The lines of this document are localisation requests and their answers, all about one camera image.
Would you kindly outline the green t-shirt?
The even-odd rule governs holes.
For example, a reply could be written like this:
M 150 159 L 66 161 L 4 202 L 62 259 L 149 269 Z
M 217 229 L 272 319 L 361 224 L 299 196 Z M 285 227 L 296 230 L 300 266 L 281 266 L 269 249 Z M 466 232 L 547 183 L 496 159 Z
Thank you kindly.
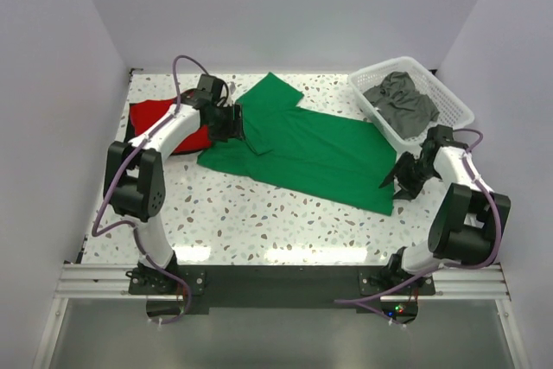
M 393 186 L 379 185 L 397 153 L 367 122 L 300 107 L 304 95 L 268 73 L 238 99 L 246 139 L 215 143 L 198 164 L 383 215 Z

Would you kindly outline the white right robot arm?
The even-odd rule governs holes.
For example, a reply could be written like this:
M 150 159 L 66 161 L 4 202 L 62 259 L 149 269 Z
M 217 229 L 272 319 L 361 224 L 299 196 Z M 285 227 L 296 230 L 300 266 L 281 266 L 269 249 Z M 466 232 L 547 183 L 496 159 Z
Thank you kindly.
M 418 156 L 404 152 L 398 158 L 382 181 L 384 186 L 397 184 L 396 200 L 414 200 L 433 178 L 447 192 L 425 241 L 400 248 L 383 267 L 359 273 L 361 294 L 371 298 L 403 294 L 442 268 L 473 270 L 493 263 L 511 200 L 481 178 L 472 149 L 454 139 L 453 128 L 438 124 L 428 130 Z

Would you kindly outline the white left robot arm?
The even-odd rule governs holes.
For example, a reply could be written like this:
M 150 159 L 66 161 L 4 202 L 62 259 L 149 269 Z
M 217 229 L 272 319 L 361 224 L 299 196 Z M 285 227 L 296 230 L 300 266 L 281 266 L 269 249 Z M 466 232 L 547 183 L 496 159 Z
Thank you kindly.
M 178 93 L 144 132 L 108 148 L 99 212 L 112 208 L 121 224 L 132 230 L 139 251 L 137 266 L 127 274 L 133 295 L 192 293 L 167 240 L 161 211 L 166 199 L 164 163 L 198 134 L 210 143 L 244 136 L 241 105 L 231 101 L 224 80 L 208 74 L 200 76 L 195 88 Z

